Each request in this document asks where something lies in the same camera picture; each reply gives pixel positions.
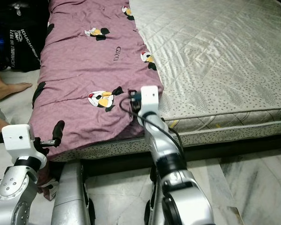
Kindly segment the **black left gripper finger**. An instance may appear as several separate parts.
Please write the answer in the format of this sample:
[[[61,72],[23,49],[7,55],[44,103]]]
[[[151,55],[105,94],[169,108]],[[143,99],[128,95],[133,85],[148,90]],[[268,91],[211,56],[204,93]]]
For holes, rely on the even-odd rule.
[[[63,138],[63,129],[65,122],[63,120],[59,120],[57,124],[53,127],[53,146],[57,147],[60,145]]]

